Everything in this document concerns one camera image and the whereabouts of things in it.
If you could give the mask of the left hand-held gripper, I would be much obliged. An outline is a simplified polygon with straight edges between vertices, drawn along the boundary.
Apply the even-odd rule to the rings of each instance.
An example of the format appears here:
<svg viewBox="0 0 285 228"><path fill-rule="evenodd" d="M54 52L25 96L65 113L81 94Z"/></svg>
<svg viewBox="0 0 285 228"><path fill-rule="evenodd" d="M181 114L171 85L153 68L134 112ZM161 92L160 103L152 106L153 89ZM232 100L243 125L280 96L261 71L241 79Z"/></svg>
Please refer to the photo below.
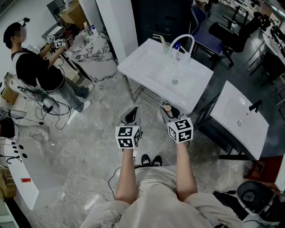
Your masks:
<svg viewBox="0 0 285 228"><path fill-rule="evenodd" d="M130 108L122 116L115 129L115 139L120 149L134 149L141 139L140 109Z"/></svg>

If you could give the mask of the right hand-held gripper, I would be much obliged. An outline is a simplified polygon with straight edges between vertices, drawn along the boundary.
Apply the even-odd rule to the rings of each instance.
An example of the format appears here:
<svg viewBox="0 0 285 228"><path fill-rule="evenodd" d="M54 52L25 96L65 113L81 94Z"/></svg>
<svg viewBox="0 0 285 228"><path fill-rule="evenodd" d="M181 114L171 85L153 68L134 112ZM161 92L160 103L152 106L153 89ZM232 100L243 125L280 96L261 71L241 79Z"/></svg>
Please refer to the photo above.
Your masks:
<svg viewBox="0 0 285 228"><path fill-rule="evenodd" d="M162 107L160 113L167 124L168 135L175 143L184 143L193 139L193 124L186 114L180 115L180 110L174 106L171 107L172 116L169 116Z"/></svg>

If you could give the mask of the small beige round object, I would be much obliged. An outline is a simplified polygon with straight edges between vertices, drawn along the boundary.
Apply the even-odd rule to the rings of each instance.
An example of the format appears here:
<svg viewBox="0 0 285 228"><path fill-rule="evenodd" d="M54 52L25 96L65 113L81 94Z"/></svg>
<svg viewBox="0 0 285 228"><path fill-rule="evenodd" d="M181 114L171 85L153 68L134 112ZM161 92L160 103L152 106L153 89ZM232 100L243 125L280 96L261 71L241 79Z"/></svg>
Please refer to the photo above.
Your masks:
<svg viewBox="0 0 285 228"><path fill-rule="evenodd" d="M171 106L170 106L170 105L164 105L164 106L162 106L162 108L165 110L165 112L166 112L171 118L173 117L173 114L172 114Z"/></svg>

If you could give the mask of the person's left forearm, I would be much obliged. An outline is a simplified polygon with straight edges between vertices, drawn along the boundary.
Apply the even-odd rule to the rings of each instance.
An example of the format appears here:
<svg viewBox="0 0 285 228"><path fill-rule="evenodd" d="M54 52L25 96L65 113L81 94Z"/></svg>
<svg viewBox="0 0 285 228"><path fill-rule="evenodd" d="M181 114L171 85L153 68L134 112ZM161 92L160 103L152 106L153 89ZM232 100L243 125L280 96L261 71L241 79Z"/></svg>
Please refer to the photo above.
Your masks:
<svg viewBox="0 0 285 228"><path fill-rule="evenodd" d="M124 149L115 199L132 204L137 197L133 149Z"/></svg>

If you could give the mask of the person's right forearm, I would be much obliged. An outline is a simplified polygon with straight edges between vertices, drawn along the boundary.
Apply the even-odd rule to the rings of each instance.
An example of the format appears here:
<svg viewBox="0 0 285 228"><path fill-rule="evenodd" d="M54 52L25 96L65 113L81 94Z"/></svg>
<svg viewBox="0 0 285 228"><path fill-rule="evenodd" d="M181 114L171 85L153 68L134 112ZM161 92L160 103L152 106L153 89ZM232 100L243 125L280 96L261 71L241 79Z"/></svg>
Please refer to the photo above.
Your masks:
<svg viewBox="0 0 285 228"><path fill-rule="evenodd" d="M176 191L184 202L187 197L198 192L186 143L176 144Z"/></svg>

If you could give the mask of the metal sink stand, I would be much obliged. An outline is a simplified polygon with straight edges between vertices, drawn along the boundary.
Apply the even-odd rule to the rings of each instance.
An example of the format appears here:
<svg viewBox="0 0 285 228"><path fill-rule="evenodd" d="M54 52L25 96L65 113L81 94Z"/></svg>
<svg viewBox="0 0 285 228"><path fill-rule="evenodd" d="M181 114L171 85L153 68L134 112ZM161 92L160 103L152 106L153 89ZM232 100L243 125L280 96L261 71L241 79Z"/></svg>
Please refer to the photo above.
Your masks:
<svg viewBox="0 0 285 228"><path fill-rule="evenodd" d="M131 101L134 104L138 99L141 99L146 104L158 110L159 107L167 103L167 101L161 98L159 95L157 95L147 87L139 84L138 82L129 79L126 75L122 74L122 78L125 83L127 92L131 98Z"/></svg>

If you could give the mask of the white ceramic sink basin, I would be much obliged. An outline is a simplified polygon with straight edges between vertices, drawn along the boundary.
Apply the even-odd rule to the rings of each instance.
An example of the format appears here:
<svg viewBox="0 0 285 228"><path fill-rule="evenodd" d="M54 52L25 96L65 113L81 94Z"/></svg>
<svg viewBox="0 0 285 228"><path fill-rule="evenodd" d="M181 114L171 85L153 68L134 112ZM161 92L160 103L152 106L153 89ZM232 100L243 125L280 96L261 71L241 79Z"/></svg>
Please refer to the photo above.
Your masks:
<svg viewBox="0 0 285 228"><path fill-rule="evenodd" d="M213 71L179 52L178 59L166 55L162 44L148 39L118 65L118 70L128 78L147 87L164 100L183 108L187 114L206 89Z"/></svg>

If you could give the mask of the person's left black shoe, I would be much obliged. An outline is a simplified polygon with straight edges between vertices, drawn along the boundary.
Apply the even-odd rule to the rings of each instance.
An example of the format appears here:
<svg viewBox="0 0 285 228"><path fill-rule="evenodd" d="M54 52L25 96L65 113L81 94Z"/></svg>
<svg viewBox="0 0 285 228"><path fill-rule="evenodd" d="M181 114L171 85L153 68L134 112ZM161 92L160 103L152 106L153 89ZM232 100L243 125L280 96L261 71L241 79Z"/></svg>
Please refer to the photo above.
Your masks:
<svg viewBox="0 0 285 228"><path fill-rule="evenodd" d="M149 167L151 166L151 160L147 154L143 154L141 157L141 165L143 167Z"/></svg>

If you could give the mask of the white washbasin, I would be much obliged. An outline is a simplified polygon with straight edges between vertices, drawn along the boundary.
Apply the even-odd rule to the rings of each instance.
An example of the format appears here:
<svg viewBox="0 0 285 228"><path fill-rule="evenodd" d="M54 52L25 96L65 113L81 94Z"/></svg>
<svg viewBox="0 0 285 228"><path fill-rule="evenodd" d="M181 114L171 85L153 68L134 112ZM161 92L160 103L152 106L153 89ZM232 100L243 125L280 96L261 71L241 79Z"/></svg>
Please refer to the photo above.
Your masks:
<svg viewBox="0 0 285 228"><path fill-rule="evenodd" d="M251 105L233 84L226 81L210 115L259 160L269 124L259 111L249 111Z"/></svg>

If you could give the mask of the marble pattern cabinet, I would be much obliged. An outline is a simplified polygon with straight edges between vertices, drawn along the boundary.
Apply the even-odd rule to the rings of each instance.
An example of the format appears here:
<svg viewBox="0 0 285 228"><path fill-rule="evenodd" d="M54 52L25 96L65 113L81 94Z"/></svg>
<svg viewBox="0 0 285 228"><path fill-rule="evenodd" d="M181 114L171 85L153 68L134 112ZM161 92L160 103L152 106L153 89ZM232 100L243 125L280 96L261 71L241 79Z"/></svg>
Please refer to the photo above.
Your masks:
<svg viewBox="0 0 285 228"><path fill-rule="evenodd" d="M97 38L79 33L66 55L94 83L112 78L118 72L108 41L103 33Z"/></svg>

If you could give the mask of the black faucet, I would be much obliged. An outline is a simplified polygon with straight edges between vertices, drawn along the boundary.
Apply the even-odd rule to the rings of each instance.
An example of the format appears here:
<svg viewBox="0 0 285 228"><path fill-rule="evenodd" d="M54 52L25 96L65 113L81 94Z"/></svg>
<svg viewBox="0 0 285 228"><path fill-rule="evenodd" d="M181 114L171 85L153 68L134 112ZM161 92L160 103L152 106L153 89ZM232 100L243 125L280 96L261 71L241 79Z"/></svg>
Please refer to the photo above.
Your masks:
<svg viewBox="0 0 285 228"><path fill-rule="evenodd" d="M262 107L262 100L258 100L257 102L255 102L254 104L252 104L248 109L249 111L255 111L255 113L258 112L259 107Z"/></svg>

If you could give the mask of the blue upholstered chair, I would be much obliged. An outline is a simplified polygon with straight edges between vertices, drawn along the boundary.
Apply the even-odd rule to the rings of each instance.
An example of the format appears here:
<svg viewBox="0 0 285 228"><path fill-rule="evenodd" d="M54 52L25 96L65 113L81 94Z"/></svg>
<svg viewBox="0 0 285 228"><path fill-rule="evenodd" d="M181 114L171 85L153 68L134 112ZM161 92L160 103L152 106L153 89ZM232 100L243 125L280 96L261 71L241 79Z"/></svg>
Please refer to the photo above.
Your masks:
<svg viewBox="0 0 285 228"><path fill-rule="evenodd" d="M195 39L195 52L198 50L198 48L202 48L205 50L205 52L211 53L211 70L213 70L219 60L219 55L222 53L224 45L220 39L214 35L211 35L205 29L200 28L203 21L206 20L206 17L206 13L197 4L192 5L190 34Z"/></svg>

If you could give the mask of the person's beige shirt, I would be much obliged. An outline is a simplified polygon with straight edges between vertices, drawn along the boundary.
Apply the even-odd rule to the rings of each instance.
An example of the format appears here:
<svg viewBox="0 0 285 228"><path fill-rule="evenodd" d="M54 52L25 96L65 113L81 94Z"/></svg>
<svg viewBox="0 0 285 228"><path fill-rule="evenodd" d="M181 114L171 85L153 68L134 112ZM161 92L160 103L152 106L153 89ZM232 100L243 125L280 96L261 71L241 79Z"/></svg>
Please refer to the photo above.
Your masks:
<svg viewBox="0 0 285 228"><path fill-rule="evenodd" d="M94 206L80 228L243 228L234 211L211 193L176 195L176 167L135 170L138 198Z"/></svg>

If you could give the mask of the dark cabinet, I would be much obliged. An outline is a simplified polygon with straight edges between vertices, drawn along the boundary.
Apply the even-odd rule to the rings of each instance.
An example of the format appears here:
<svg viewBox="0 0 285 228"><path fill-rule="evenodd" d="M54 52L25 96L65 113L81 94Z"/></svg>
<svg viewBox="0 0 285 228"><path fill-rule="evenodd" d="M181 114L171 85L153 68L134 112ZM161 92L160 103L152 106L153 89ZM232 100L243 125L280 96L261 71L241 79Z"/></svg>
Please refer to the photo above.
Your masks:
<svg viewBox="0 0 285 228"><path fill-rule="evenodd" d="M131 0L138 45L153 34L171 43L190 33L193 0Z"/></svg>

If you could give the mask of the black office chair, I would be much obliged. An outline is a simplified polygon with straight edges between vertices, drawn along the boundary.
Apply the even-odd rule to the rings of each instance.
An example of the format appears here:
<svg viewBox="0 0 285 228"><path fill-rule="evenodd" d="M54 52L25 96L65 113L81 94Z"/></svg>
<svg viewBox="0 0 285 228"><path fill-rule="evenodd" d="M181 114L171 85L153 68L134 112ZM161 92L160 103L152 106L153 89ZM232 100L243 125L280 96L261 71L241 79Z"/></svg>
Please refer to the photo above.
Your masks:
<svg viewBox="0 0 285 228"><path fill-rule="evenodd" d="M229 67L234 66L234 62L232 61L230 55L233 52L243 52L247 39L260 27L261 17L262 14L260 12L254 12L252 20L243 26L239 30L239 33L233 32L218 22L213 23L209 28L208 32L222 41L222 53L230 61Z"/></svg>

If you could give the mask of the white curved counter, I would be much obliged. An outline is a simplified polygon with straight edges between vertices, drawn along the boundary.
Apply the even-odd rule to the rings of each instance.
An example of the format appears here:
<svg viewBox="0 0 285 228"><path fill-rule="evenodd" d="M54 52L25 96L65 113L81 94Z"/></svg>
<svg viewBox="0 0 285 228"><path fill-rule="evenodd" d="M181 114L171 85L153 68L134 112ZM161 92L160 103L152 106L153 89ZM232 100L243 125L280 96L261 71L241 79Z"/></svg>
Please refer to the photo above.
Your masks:
<svg viewBox="0 0 285 228"><path fill-rule="evenodd" d="M6 139L4 156L16 187L30 210L50 205L57 200L61 185L40 154L35 141ZM31 182L23 183L22 178Z"/></svg>

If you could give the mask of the large cardboard box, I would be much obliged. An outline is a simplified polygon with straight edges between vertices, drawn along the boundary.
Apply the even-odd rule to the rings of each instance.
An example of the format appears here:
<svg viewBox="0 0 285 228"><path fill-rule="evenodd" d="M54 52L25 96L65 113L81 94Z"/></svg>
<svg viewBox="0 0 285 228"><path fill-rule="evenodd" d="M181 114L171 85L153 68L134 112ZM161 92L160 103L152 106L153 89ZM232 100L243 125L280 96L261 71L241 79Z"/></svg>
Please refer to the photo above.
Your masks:
<svg viewBox="0 0 285 228"><path fill-rule="evenodd" d="M59 13L61 19L67 24L75 24L79 28L84 27L87 18L78 0L74 0L65 11Z"/></svg>

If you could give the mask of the small cardboard box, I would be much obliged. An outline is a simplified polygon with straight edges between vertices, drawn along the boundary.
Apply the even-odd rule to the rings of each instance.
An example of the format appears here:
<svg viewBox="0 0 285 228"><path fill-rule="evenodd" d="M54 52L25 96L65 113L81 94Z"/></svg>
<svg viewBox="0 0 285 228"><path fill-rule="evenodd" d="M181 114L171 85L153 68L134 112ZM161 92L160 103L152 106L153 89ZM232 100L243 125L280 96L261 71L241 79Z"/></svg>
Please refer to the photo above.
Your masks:
<svg viewBox="0 0 285 228"><path fill-rule="evenodd" d="M12 89L10 89L7 86L3 89L3 91L0 94L1 94L1 98L6 100L10 104L15 104L15 102L19 96L18 92L13 91Z"/></svg>

